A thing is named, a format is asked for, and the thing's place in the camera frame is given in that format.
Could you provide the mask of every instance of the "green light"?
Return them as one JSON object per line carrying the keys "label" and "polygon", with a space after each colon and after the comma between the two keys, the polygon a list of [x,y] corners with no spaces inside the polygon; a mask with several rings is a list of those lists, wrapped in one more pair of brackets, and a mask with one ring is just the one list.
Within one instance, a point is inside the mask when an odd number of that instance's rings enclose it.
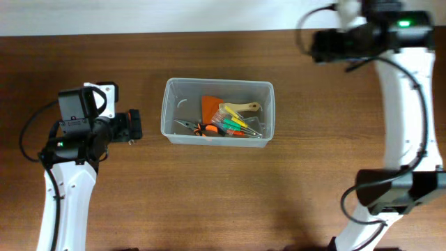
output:
{"label": "green light", "polygon": [[398,22],[398,25],[402,28],[410,27],[411,23],[409,20],[401,20]]}

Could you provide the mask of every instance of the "white wall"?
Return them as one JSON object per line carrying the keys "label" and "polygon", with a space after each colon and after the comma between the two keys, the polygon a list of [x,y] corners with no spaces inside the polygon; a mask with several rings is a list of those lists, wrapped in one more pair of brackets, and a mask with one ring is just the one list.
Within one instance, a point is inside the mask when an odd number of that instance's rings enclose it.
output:
{"label": "white wall", "polygon": [[[0,0],[0,36],[294,29],[307,11],[335,0]],[[407,0],[446,24],[445,0]],[[306,28],[338,25],[334,13]]]}

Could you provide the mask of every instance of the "orange scraper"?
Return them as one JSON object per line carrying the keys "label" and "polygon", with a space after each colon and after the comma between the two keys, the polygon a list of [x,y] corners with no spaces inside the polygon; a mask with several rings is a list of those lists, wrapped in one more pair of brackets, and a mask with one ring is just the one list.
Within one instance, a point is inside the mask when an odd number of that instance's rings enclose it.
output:
{"label": "orange scraper", "polygon": [[229,106],[235,112],[246,112],[246,111],[256,112],[260,109],[260,104],[258,104],[257,102],[238,105],[238,104],[225,103],[224,100],[220,98],[212,96],[202,96],[201,115],[203,117],[203,123],[205,124],[212,123],[212,118],[220,108],[220,104],[225,104]]}

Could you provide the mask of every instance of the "wooden tabletop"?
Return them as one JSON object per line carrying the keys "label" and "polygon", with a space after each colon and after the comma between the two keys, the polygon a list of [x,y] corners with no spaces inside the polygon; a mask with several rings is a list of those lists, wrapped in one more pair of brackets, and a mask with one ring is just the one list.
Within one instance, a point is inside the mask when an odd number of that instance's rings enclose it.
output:
{"label": "wooden tabletop", "polygon": [[[312,31],[306,31],[309,41]],[[436,32],[436,132],[446,156],[446,29]],[[373,66],[317,66],[292,31],[0,38],[0,250],[35,250],[43,168],[19,132],[63,89],[115,81],[116,111],[141,112],[144,138],[111,144],[89,208],[87,250],[280,250],[328,244],[346,226],[342,192],[359,169],[381,168],[383,106]],[[173,145],[160,132],[171,77],[274,85],[275,136],[264,149]],[[60,117],[51,108],[26,134],[36,154]],[[348,202],[353,209],[355,200]],[[446,245],[446,197],[416,208],[380,242],[403,250]]]}

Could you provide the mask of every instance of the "pliers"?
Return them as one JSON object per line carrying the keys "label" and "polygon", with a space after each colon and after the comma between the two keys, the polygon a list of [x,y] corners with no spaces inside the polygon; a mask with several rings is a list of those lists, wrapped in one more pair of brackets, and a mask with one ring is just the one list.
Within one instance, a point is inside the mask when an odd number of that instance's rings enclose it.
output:
{"label": "pliers", "polygon": [[222,129],[218,128],[215,125],[213,126],[213,125],[205,125],[205,124],[200,124],[200,123],[192,123],[189,121],[182,121],[180,119],[176,119],[175,121],[180,123],[182,126],[185,126],[185,127],[189,128],[190,130],[192,130],[192,132],[194,132],[194,134],[196,136],[206,137],[206,135],[203,133],[204,130],[216,132],[221,136],[225,136],[225,134],[226,134]]}

